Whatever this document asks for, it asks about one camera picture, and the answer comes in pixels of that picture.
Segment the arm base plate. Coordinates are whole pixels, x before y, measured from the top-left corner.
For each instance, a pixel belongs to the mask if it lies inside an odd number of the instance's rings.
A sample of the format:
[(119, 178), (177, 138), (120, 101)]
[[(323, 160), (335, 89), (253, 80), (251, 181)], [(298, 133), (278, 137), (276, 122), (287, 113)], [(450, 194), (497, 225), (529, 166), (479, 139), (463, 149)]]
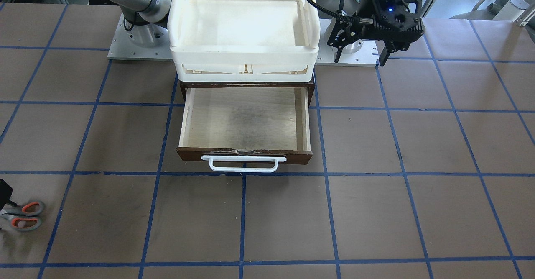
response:
[(132, 27), (121, 14), (107, 57), (111, 60), (172, 61), (168, 30), (152, 23)]
[(319, 52), (316, 60), (317, 65), (321, 66), (371, 66), (378, 65), (380, 54), (377, 50), (375, 41), (360, 40), (346, 46), (340, 55), (339, 61), (335, 62), (336, 48), (327, 44), (331, 30), (331, 20), (326, 18), (320, 19), (321, 35), (319, 41)]

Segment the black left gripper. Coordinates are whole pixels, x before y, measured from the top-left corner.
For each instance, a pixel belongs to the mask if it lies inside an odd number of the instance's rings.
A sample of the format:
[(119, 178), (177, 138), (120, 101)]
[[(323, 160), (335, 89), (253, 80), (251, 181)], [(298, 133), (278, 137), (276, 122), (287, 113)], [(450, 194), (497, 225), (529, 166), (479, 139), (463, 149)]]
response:
[[(356, 16), (370, 18), (371, 24), (355, 22), (360, 39), (383, 41), (378, 62), (384, 66), (390, 54), (397, 52), (395, 42), (412, 43), (425, 33), (421, 19), (423, 0), (360, 0)], [(360, 50), (360, 40), (352, 39), (351, 24), (332, 18), (326, 30), (326, 44), (333, 51), (333, 62)]]

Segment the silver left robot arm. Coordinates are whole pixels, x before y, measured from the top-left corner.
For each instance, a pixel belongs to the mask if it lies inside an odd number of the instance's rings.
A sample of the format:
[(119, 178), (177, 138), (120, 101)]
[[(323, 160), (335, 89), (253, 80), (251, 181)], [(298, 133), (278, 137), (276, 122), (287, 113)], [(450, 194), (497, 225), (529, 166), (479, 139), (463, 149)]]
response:
[(424, 35), (423, 0), (307, 0), (321, 18), (323, 65), (384, 66)]

